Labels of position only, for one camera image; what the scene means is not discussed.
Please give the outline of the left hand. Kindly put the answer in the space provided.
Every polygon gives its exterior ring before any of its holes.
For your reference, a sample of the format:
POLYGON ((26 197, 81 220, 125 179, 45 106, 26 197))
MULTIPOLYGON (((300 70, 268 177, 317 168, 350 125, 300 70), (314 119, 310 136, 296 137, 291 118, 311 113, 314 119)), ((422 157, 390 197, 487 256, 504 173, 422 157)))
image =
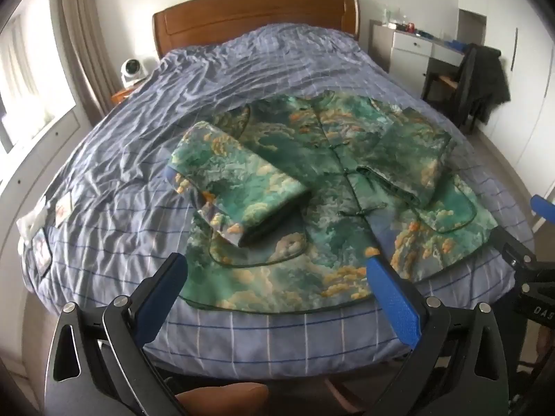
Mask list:
POLYGON ((190 415, 256 415, 265 406, 269 390, 255 382, 197 388, 175 395, 190 415))

